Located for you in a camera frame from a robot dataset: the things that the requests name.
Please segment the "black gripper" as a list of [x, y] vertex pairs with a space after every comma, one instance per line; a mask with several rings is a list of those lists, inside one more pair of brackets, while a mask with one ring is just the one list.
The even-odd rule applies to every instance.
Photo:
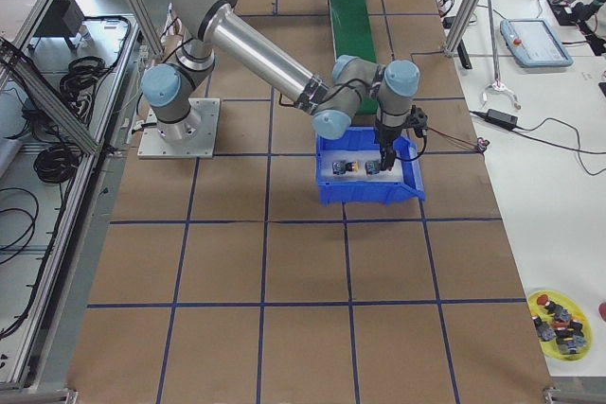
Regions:
[[380, 170], [391, 170], [396, 161], [394, 142], [401, 136], [407, 115], [377, 114], [375, 117], [375, 141], [380, 148]]

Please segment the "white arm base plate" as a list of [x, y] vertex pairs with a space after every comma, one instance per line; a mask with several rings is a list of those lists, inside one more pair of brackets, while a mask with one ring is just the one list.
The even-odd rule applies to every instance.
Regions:
[[139, 158], [213, 158], [221, 101], [218, 98], [191, 98], [189, 103], [188, 117], [174, 124], [158, 121], [153, 109], [149, 110], [146, 121], [155, 126], [143, 131]]

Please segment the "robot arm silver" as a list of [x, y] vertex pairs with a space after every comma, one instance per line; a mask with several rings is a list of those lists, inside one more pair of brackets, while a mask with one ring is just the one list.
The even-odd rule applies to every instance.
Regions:
[[238, 0], [170, 1], [184, 31], [181, 46], [147, 70], [141, 86], [156, 116], [157, 134], [166, 143], [183, 143], [198, 135], [202, 117], [189, 98], [213, 71], [216, 48], [291, 99], [294, 108], [309, 114], [315, 133], [325, 139], [341, 138], [362, 102], [376, 100], [375, 140], [382, 170], [394, 165], [394, 143], [403, 130], [424, 134], [427, 116], [412, 103], [419, 69], [411, 61], [381, 65], [342, 55], [333, 67], [333, 84], [328, 86], [245, 23], [234, 11]]

